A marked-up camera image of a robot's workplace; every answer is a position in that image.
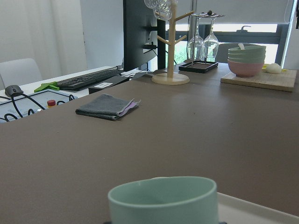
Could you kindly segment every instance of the yellow object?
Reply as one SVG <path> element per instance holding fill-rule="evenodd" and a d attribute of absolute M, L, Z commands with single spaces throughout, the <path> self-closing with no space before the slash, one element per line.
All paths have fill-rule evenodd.
<path fill-rule="evenodd" d="M 264 64 L 263 67 L 262 67 L 262 70 L 266 70 L 266 67 L 268 66 L 269 64 Z"/>

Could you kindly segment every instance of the white tray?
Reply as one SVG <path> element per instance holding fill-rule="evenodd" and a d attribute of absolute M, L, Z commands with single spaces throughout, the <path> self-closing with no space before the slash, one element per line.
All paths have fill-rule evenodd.
<path fill-rule="evenodd" d="M 219 221 L 227 224 L 299 224 L 299 217 L 218 193 Z"/>

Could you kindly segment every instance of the red cap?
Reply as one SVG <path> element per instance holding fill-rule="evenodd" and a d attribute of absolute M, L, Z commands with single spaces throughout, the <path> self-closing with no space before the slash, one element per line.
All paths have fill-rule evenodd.
<path fill-rule="evenodd" d="M 55 106 L 56 105 L 56 101 L 51 99 L 47 101 L 48 106 Z"/>

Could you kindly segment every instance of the chair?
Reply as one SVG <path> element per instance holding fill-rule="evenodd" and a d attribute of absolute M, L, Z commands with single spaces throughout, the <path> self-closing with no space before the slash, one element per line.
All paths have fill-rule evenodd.
<path fill-rule="evenodd" d="M 13 84 L 24 85 L 42 80 L 42 75 L 32 58 L 0 63 L 0 77 L 5 88 Z"/>
<path fill-rule="evenodd" d="M 252 46 L 256 44 L 245 43 L 244 46 Z M 238 43 L 221 43 L 218 47 L 218 52 L 215 58 L 216 62 L 227 63 L 228 62 L 228 49 L 237 48 Z"/>

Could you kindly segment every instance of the computer mouse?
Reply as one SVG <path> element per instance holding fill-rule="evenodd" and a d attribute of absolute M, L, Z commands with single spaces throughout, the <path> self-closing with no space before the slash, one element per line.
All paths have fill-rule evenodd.
<path fill-rule="evenodd" d="M 23 91 L 18 85 L 9 85 L 5 88 L 5 95 L 8 97 L 16 97 L 19 96 Z"/>

